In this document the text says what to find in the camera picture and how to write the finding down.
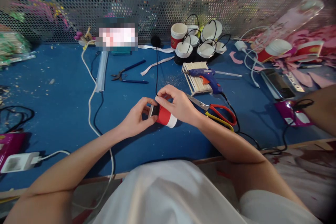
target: blue glue gun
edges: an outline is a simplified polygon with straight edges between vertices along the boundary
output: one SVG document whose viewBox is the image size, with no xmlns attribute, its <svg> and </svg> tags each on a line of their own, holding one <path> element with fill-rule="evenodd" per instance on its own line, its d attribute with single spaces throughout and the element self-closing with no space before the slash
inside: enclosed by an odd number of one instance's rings
<svg viewBox="0 0 336 224">
<path fill-rule="evenodd" d="M 212 88 L 212 92 L 217 95 L 223 92 L 222 87 L 217 82 L 214 77 L 216 73 L 215 70 L 198 68 L 198 69 L 190 69 L 187 72 L 183 72 L 185 74 L 189 74 L 192 77 L 201 77 L 203 79 L 203 85 L 209 84 Z"/>
</svg>

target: white ribbon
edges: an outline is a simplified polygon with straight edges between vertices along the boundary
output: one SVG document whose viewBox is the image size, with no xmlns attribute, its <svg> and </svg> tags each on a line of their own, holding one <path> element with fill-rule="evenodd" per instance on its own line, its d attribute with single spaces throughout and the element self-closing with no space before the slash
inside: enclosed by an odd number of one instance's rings
<svg viewBox="0 0 336 224">
<path fill-rule="evenodd" d="M 150 65 L 149 67 L 147 67 L 147 69 L 146 69 L 145 71 L 141 72 L 141 73 L 140 73 L 141 76 L 144 76 L 144 75 L 145 75 L 145 74 L 146 74 L 152 67 L 154 67 L 154 66 L 156 66 L 156 65 L 159 65 L 159 64 L 161 64 L 161 63 L 163 63 L 163 62 L 172 60 L 174 57 L 175 57 L 175 56 L 173 56 L 173 57 L 169 57 L 169 58 L 165 58 L 165 59 L 163 59 L 163 60 L 160 60 L 159 62 L 155 62 L 154 64 L 152 64 L 152 65 Z"/>
<path fill-rule="evenodd" d="M 152 48 L 152 49 L 156 50 L 156 47 L 153 47 L 151 45 L 150 46 L 149 45 L 138 45 L 138 48 L 140 48 L 140 49 Z M 157 48 L 157 50 L 160 51 L 160 52 L 164 52 L 164 53 L 170 53 L 170 52 L 172 53 L 172 52 L 175 51 L 174 48 L 166 48 L 166 49 Z"/>
</svg>

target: yellow scissors handle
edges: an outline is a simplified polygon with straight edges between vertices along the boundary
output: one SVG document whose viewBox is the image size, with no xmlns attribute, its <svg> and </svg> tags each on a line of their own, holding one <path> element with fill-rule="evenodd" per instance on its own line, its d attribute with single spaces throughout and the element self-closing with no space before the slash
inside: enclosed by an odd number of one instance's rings
<svg viewBox="0 0 336 224">
<path fill-rule="evenodd" d="M 234 132 L 232 126 L 230 124 L 228 124 L 227 122 L 223 121 L 222 119 L 219 119 L 218 117 L 215 117 L 214 115 L 211 115 L 208 111 L 205 112 L 205 115 L 210 117 L 211 119 L 214 119 L 222 124 L 224 124 L 229 130 L 231 130 L 232 132 Z"/>
</svg>

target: white shirt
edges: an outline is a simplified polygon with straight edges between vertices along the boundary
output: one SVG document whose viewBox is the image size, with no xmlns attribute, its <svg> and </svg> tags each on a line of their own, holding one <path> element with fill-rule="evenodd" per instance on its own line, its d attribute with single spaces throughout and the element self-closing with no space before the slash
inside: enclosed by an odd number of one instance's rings
<svg viewBox="0 0 336 224">
<path fill-rule="evenodd" d="M 142 165 L 110 196 L 94 224 L 320 223 L 303 207 L 262 190 L 246 192 L 240 213 L 193 163 Z"/>
</svg>

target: person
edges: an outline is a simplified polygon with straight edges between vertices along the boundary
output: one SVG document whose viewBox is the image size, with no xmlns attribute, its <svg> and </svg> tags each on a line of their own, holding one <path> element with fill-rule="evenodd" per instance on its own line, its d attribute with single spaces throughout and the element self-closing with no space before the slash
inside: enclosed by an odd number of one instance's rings
<svg viewBox="0 0 336 224">
<path fill-rule="evenodd" d="M 227 159 L 240 210 L 197 166 L 170 160 L 132 170 L 94 223 L 320 223 L 256 148 L 200 113 L 184 92 L 171 85 L 163 87 L 155 100 L 142 98 L 120 125 L 48 169 L 20 197 L 5 223 L 70 223 L 74 189 L 92 166 L 112 146 L 157 120 L 157 116 L 142 120 L 141 115 L 149 112 L 148 103 L 160 104 L 200 130 Z"/>
</svg>

